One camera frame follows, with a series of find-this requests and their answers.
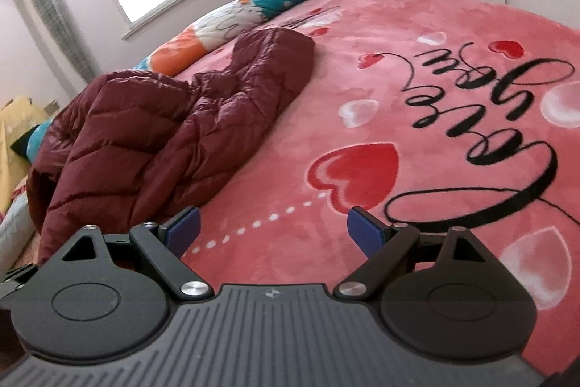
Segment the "pillow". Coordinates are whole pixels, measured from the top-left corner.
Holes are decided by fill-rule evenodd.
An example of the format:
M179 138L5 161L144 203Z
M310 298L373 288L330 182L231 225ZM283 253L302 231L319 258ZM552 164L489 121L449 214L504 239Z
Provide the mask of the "pillow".
M39 125L35 125L30 130L28 130L28 132L24 133L24 135L22 135L10 146L11 150L18 156L21 156L22 158L27 158L26 147L28 146L28 141L30 140L30 137L33 134L34 130L36 130L38 127Z
M306 0L236 0L196 20L135 66L175 76L209 52Z
M31 163L34 162L34 158L38 155L42 139L51 123L52 119L48 119L34 128L26 146L26 157Z

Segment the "bed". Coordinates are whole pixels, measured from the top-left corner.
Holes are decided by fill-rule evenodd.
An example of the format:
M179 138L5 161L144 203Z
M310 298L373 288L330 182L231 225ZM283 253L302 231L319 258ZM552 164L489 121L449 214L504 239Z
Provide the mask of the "bed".
M309 0L269 26L314 38L314 78L202 208L185 263L214 287L332 288L365 260L346 231L354 205L422 231L467 226L536 302L526 359L568 366L580 352L580 32L478 0ZM233 43L177 78L223 69Z
M47 118L47 112L27 97L11 100L0 111L0 273L31 260L33 251L24 251L33 244L34 235L25 193L30 162L20 143Z

